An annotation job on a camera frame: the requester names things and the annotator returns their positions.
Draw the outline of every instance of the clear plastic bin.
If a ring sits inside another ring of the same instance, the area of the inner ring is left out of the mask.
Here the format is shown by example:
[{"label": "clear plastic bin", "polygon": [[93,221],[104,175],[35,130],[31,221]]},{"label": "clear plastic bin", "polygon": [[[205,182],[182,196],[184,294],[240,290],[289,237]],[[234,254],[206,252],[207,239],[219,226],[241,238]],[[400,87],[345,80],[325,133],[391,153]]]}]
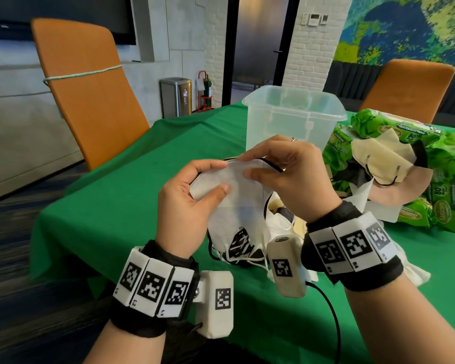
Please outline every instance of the clear plastic bin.
[{"label": "clear plastic bin", "polygon": [[347,119],[331,93],[265,85],[243,99],[248,106],[246,149],[275,134],[310,142],[324,150],[337,121]]}]

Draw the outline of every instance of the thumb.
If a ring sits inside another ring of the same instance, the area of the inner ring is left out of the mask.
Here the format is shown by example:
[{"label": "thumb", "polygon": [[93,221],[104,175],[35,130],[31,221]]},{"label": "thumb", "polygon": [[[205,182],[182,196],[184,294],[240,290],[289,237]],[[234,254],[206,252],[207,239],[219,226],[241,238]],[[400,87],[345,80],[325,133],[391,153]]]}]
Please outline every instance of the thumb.
[{"label": "thumb", "polygon": [[243,172],[244,177],[255,180],[268,188],[275,190],[278,188],[278,179],[282,175],[278,171],[268,168],[247,168]]},{"label": "thumb", "polygon": [[207,214],[218,207],[218,205],[223,201],[223,199],[231,191],[231,186],[229,184],[221,184],[212,189],[205,197],[203,197],[197,206],[201,207]]}]

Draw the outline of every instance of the orange chair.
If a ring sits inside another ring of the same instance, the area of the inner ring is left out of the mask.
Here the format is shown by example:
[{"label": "orange chair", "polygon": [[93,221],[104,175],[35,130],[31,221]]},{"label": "orange chair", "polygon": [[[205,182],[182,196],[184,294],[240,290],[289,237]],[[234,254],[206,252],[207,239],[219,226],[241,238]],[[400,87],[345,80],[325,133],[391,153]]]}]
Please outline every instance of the orange chair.
[{"label": "orange chair", "polygon": [[[32,21],[32,32],[46,77],[121,65],[113,36],[104,27],[41,18]],[[150,128],[122,67],[48,85],[90,170]]]},{"label": "orange chair", "polygon": [[429,124],[454,75],[455,68],[451,65],[391,60],[360,109],[377,109]]}]

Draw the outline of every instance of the green tablecloth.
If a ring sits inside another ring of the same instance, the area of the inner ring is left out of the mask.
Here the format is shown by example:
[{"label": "green tablecloth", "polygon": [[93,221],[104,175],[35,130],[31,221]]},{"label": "green tablecloth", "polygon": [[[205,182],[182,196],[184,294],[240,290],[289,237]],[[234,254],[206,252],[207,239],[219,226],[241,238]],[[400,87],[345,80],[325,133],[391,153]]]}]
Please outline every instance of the green tablecloth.
[{"label": "green tablecloth", "polygon": [[[71,185],[65,198],[39,214],[31,275],[72,278],[99,272],[116,282],[131,248],[155,236],[157,192],[163,183],[190,160],[242,153],[246,117],[247,107],[238,103],[157,121],[135,144]],[[421,291],[455,328],[455,234],[404,225],[387,229],[412,263],[432,273]],[[309,290],[299,300],[284,298],[265,271],[214,261],[206,243],[195,258],[203,270],[229,269],[234,275],[231,342],[274,363],[333,362],[333,317],[318,292]],[[340,321],[342,363],[371,362],[342,286],[319,277]],[[101,289],[102,281],[96,278],[92,287]]]}]

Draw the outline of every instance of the hand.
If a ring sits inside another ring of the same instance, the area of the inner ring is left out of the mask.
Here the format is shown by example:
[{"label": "hand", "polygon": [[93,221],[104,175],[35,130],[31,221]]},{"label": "hand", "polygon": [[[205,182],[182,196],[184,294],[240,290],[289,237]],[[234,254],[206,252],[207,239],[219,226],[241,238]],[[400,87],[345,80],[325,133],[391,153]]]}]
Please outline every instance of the hand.
[{"label": "hand", "polygon": [[332,188],[322,153],[313,144],[275,135],[243,153],[238,160],[260,157],[285,171],[252,168],[244,176],[277,192],[283,204],[306,222],[318,220],[342,202]]},{"label": "hand", "polygon": [[231,190],[228,184],[212,189],[195,201],[189,194],[190,183],[197,173],[221,170],[226,161],[191,161],[158,192],[157,236],[155,241],[164,251],[181,258],[190,258],[207,232],[207,219]]}]

